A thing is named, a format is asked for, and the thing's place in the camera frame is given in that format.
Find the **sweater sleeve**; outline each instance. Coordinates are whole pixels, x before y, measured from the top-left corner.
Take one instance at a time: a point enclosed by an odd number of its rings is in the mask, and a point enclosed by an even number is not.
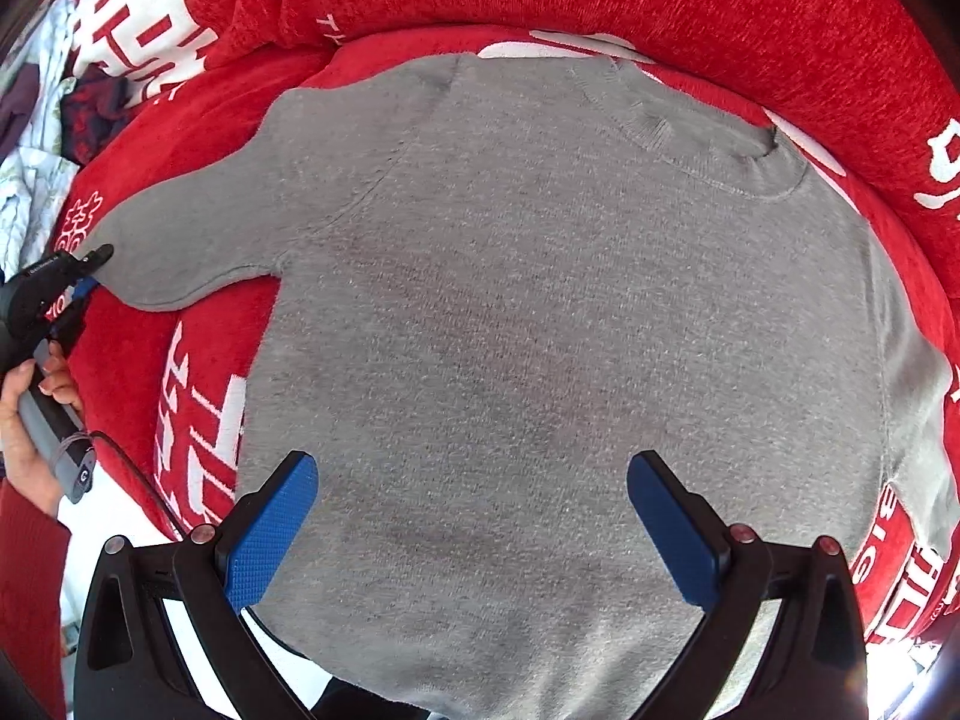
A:
[[[0,485],[0,648],[54,720],[64,720],[59,591],[70,532]]]

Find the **metal screw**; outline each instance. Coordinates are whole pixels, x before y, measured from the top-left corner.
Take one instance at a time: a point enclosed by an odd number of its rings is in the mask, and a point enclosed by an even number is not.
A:
[[[817,546],[826,552],[827,555],[840,554],[840,544],[837,543],[836,538],[831,538],[830,536],[820,536],[817,539]]]
[[[742,522],[734,522],[730,526],[730,535],[741,544],[752,544],[757,540],[757,531]]]
[[[125,546],[127,546],[126,538],[123,538],[123,536],[111,536],[107,539],[107,543],[104,544],[104,552],[106,552],[107,555],[116,555]]]
[[[217,535],[217,529],[212,525],[198,525],[190,531],[190,541],[195,544],[206,544],[213,541],[213,536]]]

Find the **blue textured pad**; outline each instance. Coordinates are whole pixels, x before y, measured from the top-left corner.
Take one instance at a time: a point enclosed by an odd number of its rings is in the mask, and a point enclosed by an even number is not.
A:
[[[311,456],[304,455],[230,553],[224,594],[238,614],[242,608],[263,599],[283,556],[317,499],[319,488],[317,463]]]
[[[711,610],[719,596],[719,559],[642,455],[630,461],[627,494],[683,600]]]

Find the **person's arm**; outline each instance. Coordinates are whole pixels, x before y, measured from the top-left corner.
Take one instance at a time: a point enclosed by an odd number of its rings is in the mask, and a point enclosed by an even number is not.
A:
[[[40,389],[74,407],[83,404],[64,353],[50,344]],[[59,591],[70,532],[56,521],[64,493],[17,415],[34,363],[8,372],[0,389],[0,437],[7,478],[0,485],[0,648],[53,720],[64,720]]]

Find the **cord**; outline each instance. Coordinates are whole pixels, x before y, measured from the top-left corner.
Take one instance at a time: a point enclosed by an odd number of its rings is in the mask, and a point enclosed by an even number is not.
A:
[[[143,471],[141,471],[140,469],[138,469],[138,467],[136,467],[136,463],[134,463],[133,460],[130,459],[130,455],[128,455],[115,440],[112,440],[112,438],[109,437],[102,430],[94,430],[92,433],[89,433],[88,435],[90,439],[102,440],[102,442],[104,442],[114,452],[117,453],[120,459],[127,464],[127,468],[130,471],[133,471],[133,475],[136,476],[138,480],[140,480],[140,483],[141,485],[143,485],[144,490],[147,490],[147,493],[149,493],[150,497],[154,500],[155,503],[157,503],[157,506],[160,506],[160,509],[163,509],[163,513],[167,515],[167,519],[170,520],[170,524],[173,525],[176,532],[179,533],[179,536],[181,537],[181,541],[185,541],[188,536],[186,529],[181,525],[181,522],[179,522],[179,519],[176,519],[176,514],[174,514],[169,504],[167,504],[167,502],[163,500],[163,496],[157,492],[157,489],[150,483],[150,480],[147,479],[146,476],[144,476]]]

